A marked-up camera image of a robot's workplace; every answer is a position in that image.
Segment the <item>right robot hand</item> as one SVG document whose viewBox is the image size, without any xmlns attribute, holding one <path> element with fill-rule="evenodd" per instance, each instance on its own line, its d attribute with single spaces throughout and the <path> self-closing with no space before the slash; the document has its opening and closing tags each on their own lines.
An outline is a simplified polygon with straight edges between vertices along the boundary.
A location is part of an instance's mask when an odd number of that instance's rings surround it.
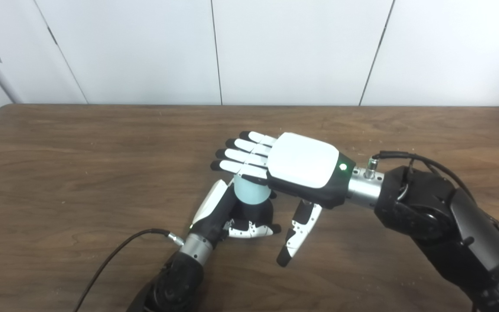
<svg viewBox="0 0 499 312">
<path fill-rule="evenodd" d="M 295 133 L 274 138 L 253 131 L 226 142 L 215 154 L 214 171 L 230 172 L 244 180 L 298 197 L 277 264 L 285 267 L 317 223 L 323 209 L 345 202 L 355 162 L 333 145 Z"/>
</svg>

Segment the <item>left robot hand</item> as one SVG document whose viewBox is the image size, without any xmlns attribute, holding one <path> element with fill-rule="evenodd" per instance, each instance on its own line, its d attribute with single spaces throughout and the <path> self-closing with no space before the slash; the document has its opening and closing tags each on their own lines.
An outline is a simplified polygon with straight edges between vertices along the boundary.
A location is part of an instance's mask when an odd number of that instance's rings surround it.
<svg viewBox="0 0 499 312">
<path fill-rule="evenodd" d="M 228 237 L 250 239 L 279 234 L 282 227 L 273 223 L 273 204 L 266 195 L 261 203 L 248 204 L 237 197 L 234 182 L 220 179 L 214 183 L 196 211 L 190 234 L 216 247 Z"/>
</svg>

